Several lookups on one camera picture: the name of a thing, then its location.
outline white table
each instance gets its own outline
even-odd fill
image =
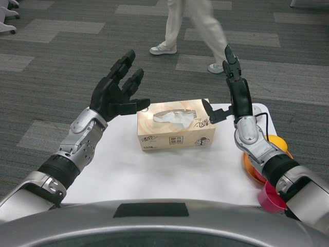
[[[255,104],[268,113],[266,106]],[[229,104],[213,104],[228,109]],[[265,132],[266,117],[259,121]],[[257,184],[243,168],[233,138],[233,117],[217,124],[211,146],[141,150],[137,115],[109,123],[93,161],[68,189],[63,203],[124,199],[199,199],[258,206]],[[276,135],[271,118],[269,134]]]

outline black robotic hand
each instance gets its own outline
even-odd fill
[[[128,51],[111,68],[110,73],[101,79],[96,86],[89,108],[98,112],[107,122],[118,115],[136,114],[150,105],[149,99],[133,99],[133,96],[141,84],[144,71],[139,69],[129,78],[122,89],[119,82],[128,73],[133,61],[135,52]]]
[[[229,110],[219,109],[213,111],[211,105],[202,100],[204,108],[210,117],[210,122],[215,124],[224,121],[228,116],[234,115],[235,121],[243,116],[252,116],[252,104],[247,80],[241,77],[241,66],[230,46],[225,48],[226,60],[223,62],[223,69],[226,74],[226,82],[231,93],[231,103]]]

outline shoe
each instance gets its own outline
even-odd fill
[[[153,55],[175,54],[176,52],[177,46],[174,46],[172,49],[162,49],[160,45],[158,45],[150,49],[150,53]]]
[[[220,74],[220,73],[224,72],[224,69],[223,69],[223,67],[218,66],[216,63],[213,63],[208,66],[208,71],[213,74]]]

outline floor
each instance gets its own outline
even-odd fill
[[[253,102],[266,105],[294,158],[329,181],[329,3],[212,1]],[[0,198],[51,155],[91,93],[128,49],[145,70],[138,98],[227,103],[224,75],[188,13],[178,53],[155,57],[166,0],[21,0],[0,33]]]

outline black wire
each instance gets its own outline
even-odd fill
[[[260,114],[255,115],[255,117],[261,116],[261,115],[266,115],[266,139],[269,142],[269,138],[268,138],[268,114],[267,112],[262,112]]]

